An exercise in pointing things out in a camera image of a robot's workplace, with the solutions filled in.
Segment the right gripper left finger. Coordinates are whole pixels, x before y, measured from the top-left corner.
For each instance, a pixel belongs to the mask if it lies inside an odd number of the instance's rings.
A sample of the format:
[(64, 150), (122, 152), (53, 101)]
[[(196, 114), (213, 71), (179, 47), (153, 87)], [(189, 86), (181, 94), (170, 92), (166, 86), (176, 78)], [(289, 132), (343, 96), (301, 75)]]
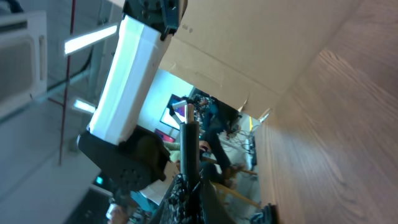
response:
[(188, 224), (193, 223), (189, 211), (190, 194), (182, 174), (177, 175), (166, 192), (164, 199), (149, 224)]

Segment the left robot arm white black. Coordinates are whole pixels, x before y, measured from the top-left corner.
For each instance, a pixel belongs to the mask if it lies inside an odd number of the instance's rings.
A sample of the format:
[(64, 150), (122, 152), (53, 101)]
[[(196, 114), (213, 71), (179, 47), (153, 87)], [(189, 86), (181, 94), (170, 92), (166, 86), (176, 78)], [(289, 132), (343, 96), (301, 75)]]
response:
[(165, 180), (169, 153), (139, 114), (187, 1), (124, 2), (111, 68), (99, 104), (77, 145), (118, 186), (140, 191)]

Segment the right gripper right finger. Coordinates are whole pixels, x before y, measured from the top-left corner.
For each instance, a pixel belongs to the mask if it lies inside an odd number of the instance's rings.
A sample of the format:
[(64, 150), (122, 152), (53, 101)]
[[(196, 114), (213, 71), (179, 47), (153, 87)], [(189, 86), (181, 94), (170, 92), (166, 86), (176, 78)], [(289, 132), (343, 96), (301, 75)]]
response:
[(200, 182), (198, 195), (205, 224), (236, 224), (217, 197), (215, 188), (209, 180)]

